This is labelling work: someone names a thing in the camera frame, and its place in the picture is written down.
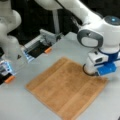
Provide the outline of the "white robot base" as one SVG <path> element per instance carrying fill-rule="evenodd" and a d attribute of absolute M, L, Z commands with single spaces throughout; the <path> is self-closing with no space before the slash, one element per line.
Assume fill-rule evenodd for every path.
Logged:
<path fill-rule="evenodd" d="M 4 51 L 4 59 L 10 63 L 14 72 L 27 62 L 17 38 L 10 35 L 20 24 L 21 17 L 17 11 L 0 9 L 0 46 Z"/>

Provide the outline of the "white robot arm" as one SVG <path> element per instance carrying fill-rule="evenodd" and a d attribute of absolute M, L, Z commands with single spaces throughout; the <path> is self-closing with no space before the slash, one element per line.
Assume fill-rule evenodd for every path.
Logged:
<path fill-rule="evenodd" d="M 83 66 L 88 75 L 105 75 L 120 66 L 120 19 L 101 17 L 80 0 L 35 0 L 46 10 L 65 9 L 82 21 L 77 39 L 82 46 L 92 48 Z"/>

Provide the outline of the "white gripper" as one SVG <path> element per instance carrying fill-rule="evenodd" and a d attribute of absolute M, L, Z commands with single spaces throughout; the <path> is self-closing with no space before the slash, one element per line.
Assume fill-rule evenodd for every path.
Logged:
<path fill-rule="evenodd" d="M 100 76 L 96 65 L 108 60 L 107 54 L 98 50 L 90 51 L 86 63 L 83 65 L 83 71 L 89 76 Z"/>

